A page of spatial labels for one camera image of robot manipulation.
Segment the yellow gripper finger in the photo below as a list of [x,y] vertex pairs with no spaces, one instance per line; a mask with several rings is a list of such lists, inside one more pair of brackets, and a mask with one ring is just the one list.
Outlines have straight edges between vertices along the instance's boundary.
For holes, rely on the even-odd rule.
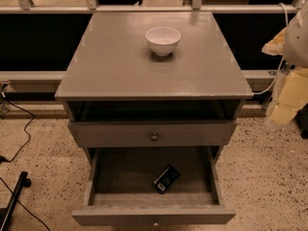
[[284,55],[286,29],[282,29],[273,39],[262,47],[262,52],[271,56]]
[[269,119],[279,125],[288,124],[307,104],[308,68],[299,67],[286,76]]

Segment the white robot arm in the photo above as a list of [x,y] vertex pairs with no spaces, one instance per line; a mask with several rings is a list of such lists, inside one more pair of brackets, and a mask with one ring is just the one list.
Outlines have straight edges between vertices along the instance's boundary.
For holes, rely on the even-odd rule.
[[288,124],[308,104],[308,3],[272,40],[262,52],[281,55],[286,62],[295,66],[282,86],[277,86],[278,96],[273,98],[268,111],[271,122]]

